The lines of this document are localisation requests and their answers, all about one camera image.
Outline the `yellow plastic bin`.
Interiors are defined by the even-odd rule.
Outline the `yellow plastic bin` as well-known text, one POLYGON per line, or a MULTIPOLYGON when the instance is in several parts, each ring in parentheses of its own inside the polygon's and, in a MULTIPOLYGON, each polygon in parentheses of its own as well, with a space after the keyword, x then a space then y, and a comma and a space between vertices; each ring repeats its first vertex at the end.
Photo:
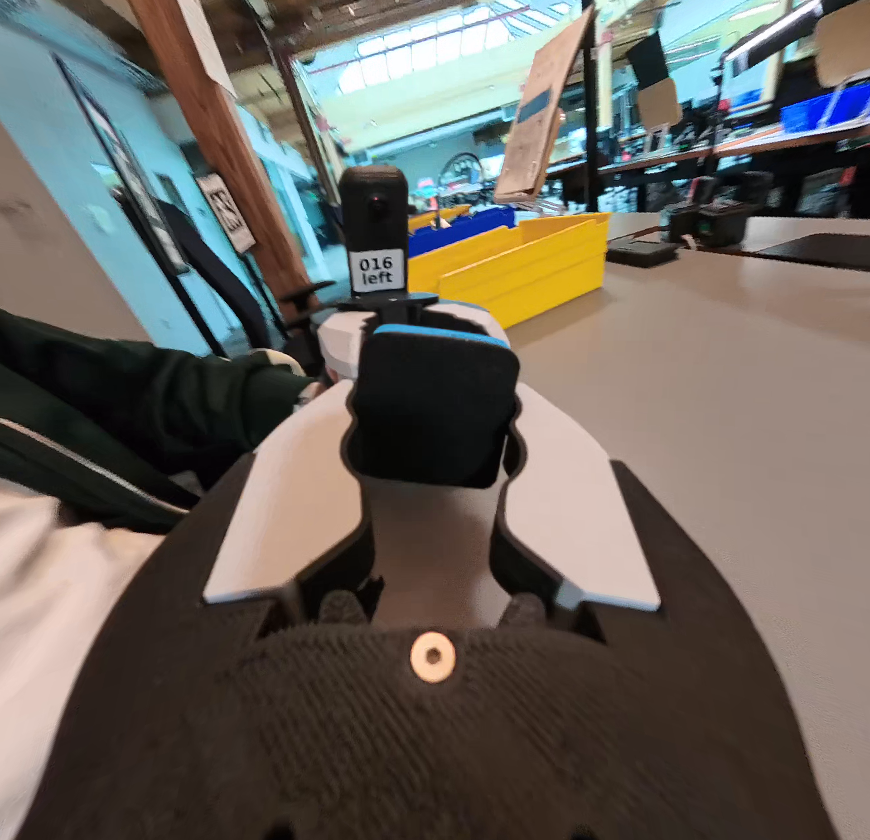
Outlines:
POLYGON ((525 220, 409 260, 409 290, 486 309, 503 329, 602 289, 609 212, 525 220))

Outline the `person's torso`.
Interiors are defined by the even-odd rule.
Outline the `person's torso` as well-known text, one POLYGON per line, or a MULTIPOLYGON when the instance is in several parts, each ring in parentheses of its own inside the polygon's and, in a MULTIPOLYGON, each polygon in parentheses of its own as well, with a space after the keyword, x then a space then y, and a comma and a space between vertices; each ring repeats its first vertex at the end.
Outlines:
POLYGON ((1 822, 15 838, 99 630, 162 535, 202 496, 2 415, 1 822))

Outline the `blue storage crate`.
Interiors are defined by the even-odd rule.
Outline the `blue storage crate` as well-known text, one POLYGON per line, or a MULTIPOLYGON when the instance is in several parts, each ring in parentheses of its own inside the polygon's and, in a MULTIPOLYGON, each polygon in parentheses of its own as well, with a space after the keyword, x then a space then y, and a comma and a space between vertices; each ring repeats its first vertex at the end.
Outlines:
POLYGON ((819 126, 832 128, 868 117, 869 81, 841 85, 827 95, 819 126))
POLYGON ((819 128, 819 122, 827 111, 833 93, 818 95, 810 99, 783 106, 779 112, 779 123, 786 134, 812 132, 819 128))

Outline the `white paper notice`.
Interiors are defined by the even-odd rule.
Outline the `white paper notice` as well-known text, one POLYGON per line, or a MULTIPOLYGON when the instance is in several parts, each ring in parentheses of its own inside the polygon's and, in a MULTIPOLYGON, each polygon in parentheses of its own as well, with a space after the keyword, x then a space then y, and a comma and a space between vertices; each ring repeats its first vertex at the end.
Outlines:
POLYGON ((223 63, 211 26, 206 19, 201 0, 176 0, 185 26, 208 78, 222 87, 233 100, 236 92, 230 74, 223 63))

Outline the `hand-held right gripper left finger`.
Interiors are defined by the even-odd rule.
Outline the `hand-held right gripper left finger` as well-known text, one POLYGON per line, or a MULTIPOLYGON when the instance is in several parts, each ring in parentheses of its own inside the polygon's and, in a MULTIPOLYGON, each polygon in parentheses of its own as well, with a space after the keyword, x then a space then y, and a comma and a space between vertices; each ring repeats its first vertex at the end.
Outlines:
POLYGON ((205 603, 273 598, 289 617, 316 617, 332 591, 366 588, 375 544, 371 506, 347 462, 352 391, 340 381, 259 446, 205 603))

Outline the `framed marker sign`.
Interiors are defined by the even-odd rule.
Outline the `framed marker sign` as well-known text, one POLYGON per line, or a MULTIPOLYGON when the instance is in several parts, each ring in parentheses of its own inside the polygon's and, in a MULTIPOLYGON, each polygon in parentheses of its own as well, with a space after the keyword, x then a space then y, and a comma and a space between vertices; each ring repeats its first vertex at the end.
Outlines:
POLYGON ((256 238, 223 178, 209 173, 196 176, 195 181, 236 253, 250 252, 256 246, 256 238))

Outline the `black background monitor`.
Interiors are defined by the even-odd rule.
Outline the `black background monitor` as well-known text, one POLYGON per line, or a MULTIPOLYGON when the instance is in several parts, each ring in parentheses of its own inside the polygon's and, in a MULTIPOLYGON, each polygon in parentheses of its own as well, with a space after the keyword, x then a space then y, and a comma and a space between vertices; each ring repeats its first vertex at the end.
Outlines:
POLYGON ((626 51, 625 58, 633 70, 639 92, 670 79, 658 31, 639 40, 626 51))

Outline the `black vertical pole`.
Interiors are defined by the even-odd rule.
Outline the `black vertical pole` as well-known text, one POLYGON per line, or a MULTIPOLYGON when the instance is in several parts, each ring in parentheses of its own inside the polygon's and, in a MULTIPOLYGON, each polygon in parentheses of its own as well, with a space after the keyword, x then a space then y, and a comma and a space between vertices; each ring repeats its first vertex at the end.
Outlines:
POLYGON ((582 49, 584 106, 585 106, 585 194, 586 212, 599 211, 599 90, 597 61, 596 0, 581 0, 584 12, 589 13, 588 28, 582 49))

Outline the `black desk mat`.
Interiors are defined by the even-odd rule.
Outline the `black desk mat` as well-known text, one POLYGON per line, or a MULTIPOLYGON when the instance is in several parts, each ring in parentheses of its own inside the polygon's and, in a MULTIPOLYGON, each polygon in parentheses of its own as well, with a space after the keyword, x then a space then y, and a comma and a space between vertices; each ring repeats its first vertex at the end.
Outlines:
POLYGON ((820 268, 869 272, 869 235, 813 234, 764 248, 755 255, 820 268))

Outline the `wooden pillar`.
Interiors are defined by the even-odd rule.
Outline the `wooden pillar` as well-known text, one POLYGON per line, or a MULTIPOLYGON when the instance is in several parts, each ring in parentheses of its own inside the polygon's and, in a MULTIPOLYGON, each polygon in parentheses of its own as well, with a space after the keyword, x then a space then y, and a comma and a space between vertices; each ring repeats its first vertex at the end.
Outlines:
POLYGON ((277 297, 310 283, 302 254, 256 155, 236 101, 203 70, 176 0, 126 0, 203 157, 256 238, 254 256, 277 297))

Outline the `person's left forearm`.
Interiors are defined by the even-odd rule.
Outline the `person's left forearm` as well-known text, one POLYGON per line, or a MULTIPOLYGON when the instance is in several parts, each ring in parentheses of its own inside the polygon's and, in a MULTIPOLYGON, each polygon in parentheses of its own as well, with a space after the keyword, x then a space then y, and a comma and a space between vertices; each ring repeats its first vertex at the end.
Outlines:
POLYGON ((236 359, 95 338, 1 313, 2 393, 25 426, 90 456, 106 436, 164 476, 210 487, 322 390, 289 356, 236 359))

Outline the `blue plastic bin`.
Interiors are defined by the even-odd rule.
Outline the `blue plastic bin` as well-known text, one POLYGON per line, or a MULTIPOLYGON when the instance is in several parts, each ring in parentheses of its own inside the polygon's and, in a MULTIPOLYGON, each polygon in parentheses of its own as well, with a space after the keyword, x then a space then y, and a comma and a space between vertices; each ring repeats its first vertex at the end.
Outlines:
POLYGON ((459 215, 451 221, 448 221, 445 215, 441 215, 440 221, 442 224, 440 227, 430 223, 409 236, 408 258, 412 259, 451 246, 500 227, 514 228, 516 212, 512 207, 498 206, 475 214, 459 215))

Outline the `long wooden workbench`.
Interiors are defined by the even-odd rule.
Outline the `long wooden workbench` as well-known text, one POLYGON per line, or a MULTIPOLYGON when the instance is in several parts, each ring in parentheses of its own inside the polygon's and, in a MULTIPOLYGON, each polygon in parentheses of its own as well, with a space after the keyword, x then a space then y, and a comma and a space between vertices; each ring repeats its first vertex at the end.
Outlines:
POLYGON ((743 175, 767 172, 772 186, 762 215, 860 219, 868 218, 868 167, 868 121, 804 133, 776 125, 736 131, 715 147, 702 141, 645 153, 635 142, 619 160, 599 153, 596 199, 582 155, 552 164, 546 186, 559 190, 571 212, 657 212, 686 199, 696 177, 718 178, 720 193, 732 196, 743 175))

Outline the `blue black whiteboard eraser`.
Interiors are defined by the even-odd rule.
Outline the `blue black whiteboard eraser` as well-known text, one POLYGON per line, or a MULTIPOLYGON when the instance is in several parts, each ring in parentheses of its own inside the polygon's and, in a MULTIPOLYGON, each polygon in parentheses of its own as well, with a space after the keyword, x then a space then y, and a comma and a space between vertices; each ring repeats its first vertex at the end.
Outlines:
POLYGON ((487 334, 379 326, 363 344, 346 443, 359 474, 489 488, 516 413, 519 361, 487 334))

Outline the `black flat device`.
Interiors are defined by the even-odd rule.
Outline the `black flat device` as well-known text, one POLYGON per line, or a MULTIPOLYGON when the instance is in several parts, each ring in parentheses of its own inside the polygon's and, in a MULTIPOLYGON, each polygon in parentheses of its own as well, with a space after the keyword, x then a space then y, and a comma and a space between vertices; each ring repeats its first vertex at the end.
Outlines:
POLYGON ((605 260, 635 269, 653 269, 678 258, 680 246, 667 241, 622 238, 608 243, 605 260))

